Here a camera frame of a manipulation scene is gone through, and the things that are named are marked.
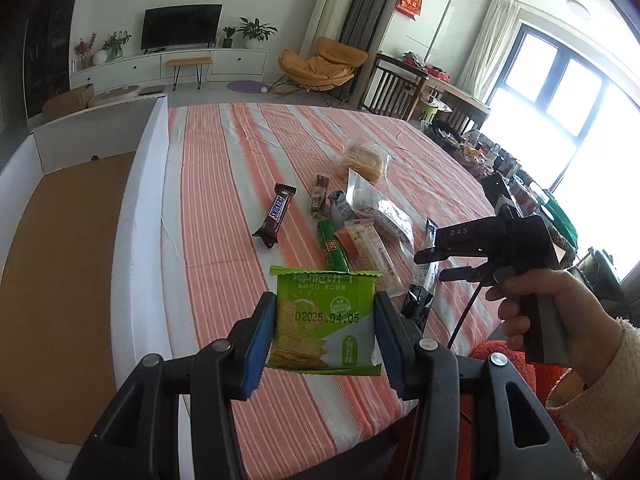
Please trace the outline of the cream fleece sleeve forearm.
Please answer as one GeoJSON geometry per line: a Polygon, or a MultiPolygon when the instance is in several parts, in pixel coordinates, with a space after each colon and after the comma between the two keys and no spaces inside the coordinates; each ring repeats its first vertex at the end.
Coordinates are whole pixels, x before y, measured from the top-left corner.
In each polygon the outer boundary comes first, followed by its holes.
{"type": "Polygon", "coordinates": [[[622,341],[601,377],[586,385],[574,370],[552,388],[547,411],[573,435],[588,468],[611,477],[639,435],[639,329],[620,318],[622,341]]]}

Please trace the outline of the person's right hand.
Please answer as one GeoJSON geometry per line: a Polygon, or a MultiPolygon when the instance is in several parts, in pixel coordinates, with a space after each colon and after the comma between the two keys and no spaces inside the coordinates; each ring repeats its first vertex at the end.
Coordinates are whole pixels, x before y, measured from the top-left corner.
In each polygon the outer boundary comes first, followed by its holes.
{"type": "Polygon", "coordinates": [[[526,349],[524,335],[529,331],[530,319],[521,314],[520,300],[533,294],[553,299],[566,329],[568,366],[587,386],[593,386],[620,348],[623,338],[620,322],[611,318],[596,296],[572,274],[531,270],[492,286],[485,295],[489,301],[500,302],[498,317],[506,345],[512,350],[526,349]]]}

